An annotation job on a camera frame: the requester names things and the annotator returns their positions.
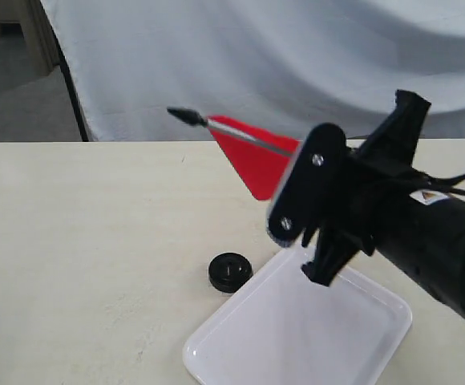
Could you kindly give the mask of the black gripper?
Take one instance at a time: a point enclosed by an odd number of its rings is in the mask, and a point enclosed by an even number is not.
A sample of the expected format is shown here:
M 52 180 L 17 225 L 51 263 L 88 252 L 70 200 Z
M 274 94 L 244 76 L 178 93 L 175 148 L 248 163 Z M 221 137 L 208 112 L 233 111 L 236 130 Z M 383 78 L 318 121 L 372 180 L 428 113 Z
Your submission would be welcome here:
M 358 252 L 374 253 L 382 202 L 403 193 L 400 181 L 417 174 L 412 163 L 430 106 L 415 92 L 396 91 L 395 109 L 347 156 L 345 133 L 335 124 L 316 126 L 299 144 L 270 202 L 266 228 L 281 247 L 302 233 L 308 245 L 318 233 L 314 257 L 301 267 L 310 281 L 329 286 Z

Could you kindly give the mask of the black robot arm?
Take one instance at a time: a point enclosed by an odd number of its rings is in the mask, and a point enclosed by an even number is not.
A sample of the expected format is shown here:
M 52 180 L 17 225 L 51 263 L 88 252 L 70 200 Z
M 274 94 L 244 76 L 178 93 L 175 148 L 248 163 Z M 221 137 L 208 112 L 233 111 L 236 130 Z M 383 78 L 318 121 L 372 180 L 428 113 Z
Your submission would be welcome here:
M 316 241 L 301 267 L 329 286 L 357 254 L 379 252 L 465 319 L 463 176 L 436 178 L 412 165 L 430 103 L 405 90 L 356 148 L 336 124 L 313 128 L 291 158 L 269 206 L 280 246 Z

